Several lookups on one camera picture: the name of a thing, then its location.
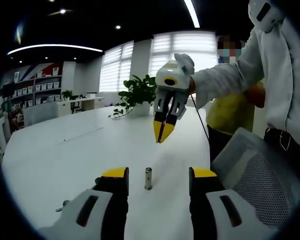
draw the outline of cable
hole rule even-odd
[[[201,122],[201,124],[202,124],[203,130],[204,130],[204,133],[205,133],[205,135],[206,135],[206,139],[208,139],[208,143],[209,143],[209,145],[210,145],[209,137],[208,137],[208,134],[207,134],[207,131],[206,131],[205,125],[204,125],[204,123],[202,122],[201,116],[200,116],[200,114],[199,114],[199,111],[198,111],[198,109],[197,109],[197,106],[196,106],[196,103],[195,103],[194,97],[192,96],[192,94],[190,94],[190,96],[191,96],[191,98],[192,98],[192,101],[193,101],[193,104],[194,104],[195,110],[196,110],[196,112],[198,113],[198,116],[199,116],[199,118],[200,118],[200,122]]]

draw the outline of window blinds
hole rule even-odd
[[[165,63],[175,59],[174,53],[189,55],[196,72],[212,68],[218,62],[216,36],[208,31],[170,32],[154,36],[149,74],[155,76]]]
[[[129,80],[134,43],[117,46],[104,54],[101,66],[99,92],[119,92]]]

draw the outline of white shirt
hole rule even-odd
[[[300,145],[300,38],[287,19],[269,33],[252,29],[236,63],[198,71],[192,78],[198,109],[265,78],[268,127],[290,133]]]

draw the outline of mesh chair back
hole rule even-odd
[[[225,189],[255,208],[259,221],[282,227],[300,202],[300,182],[286,160],[263,139],[239,128],[211,164]]]

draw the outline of yellow shirt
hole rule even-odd
[[[233,135],[239,127],[252,132],[254,116],[255,105],[243,93],[231,94],[214,100],[206,123],[221,133]]]

